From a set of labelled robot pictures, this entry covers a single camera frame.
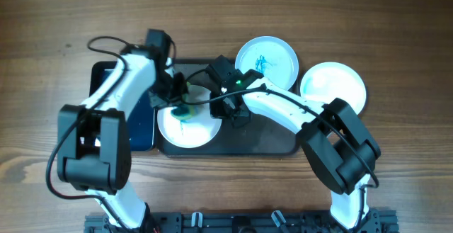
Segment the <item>green yellow sponge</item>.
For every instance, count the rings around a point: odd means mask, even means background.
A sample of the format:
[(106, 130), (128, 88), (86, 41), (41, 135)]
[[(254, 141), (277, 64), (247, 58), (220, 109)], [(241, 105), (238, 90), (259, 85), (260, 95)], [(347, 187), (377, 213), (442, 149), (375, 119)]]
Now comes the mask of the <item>green yellow sponge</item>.
[(179, 121), (189, 120), (198, 113), (198, 109), (194, 105), (187, 104), (188, 97), (189, 91), (186, 91), (181, 97), (181, 102), (171, 110), (171, 115)]

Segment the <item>white plate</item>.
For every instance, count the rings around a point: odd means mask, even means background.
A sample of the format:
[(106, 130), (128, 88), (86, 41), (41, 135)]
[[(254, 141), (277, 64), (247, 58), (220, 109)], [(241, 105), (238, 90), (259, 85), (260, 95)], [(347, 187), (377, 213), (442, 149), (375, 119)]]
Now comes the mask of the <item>white plate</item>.
[(323, 62), (311, 67), (302, 77), (301, 97), (330, 103), (341, 98), (359, 115), (367, 102), (367, 90), (360, 75), (339, 62)]
[[(188, 119), (175, 118), (171, 111), (188, 107), (192, 113)], [(166, 141), (186, 149), (201, 147), (211, 141), (219, 132), (222, 120), (213, 118), (208, 103), (181, 107), (164, 108), (157, 113), (157, 123), (160, 133)]]
[(281, 89), (290, 90), (299, 75), (295, 51), (284, 40), (260, 36), (248, 41), (238, 52), (235, 67), (242, 73), (256, 70)]

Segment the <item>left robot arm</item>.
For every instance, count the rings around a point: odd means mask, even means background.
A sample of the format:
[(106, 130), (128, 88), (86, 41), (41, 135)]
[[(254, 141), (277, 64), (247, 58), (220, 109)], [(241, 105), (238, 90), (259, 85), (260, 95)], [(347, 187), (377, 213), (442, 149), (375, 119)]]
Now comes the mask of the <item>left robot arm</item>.
[(159, 110), (180, 103), (187, 86), (173, 73), (176, 45), (162, 30), (150, 29), (142, 45), (129, 42), (115, 54), (117, 63), (105, 81), (80, 105), (65, 105), (58, 114), (57, 145), (45, 173), (52, 194), (69, 199), (51, 183), (59, 179), (93, 198), (106, 213), (101, 227), (109, 232), (159, 232), (149, 206), (128, 181), (132, 155), (127, 119), (147, 93)]

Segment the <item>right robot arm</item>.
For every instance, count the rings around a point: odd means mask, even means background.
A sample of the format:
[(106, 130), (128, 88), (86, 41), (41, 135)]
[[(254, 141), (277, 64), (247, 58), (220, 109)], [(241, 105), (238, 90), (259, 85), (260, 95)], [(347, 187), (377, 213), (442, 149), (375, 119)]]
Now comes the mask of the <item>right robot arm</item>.
[(295, 95), (256, 70), (235, 69), (223, 56), (205, 71), (222, 90), (212, 97), (212, 115), (231, 117), (242, 106), (293, 132), (313, 172), (331, 191), (332, 218), (358, 232), (369, 212), (367, 189), (379, 186), (374, 169), (381, 155), (359, 117), (367, 100), (359, 74), (345, 64), (323, 62), (306, 72)]

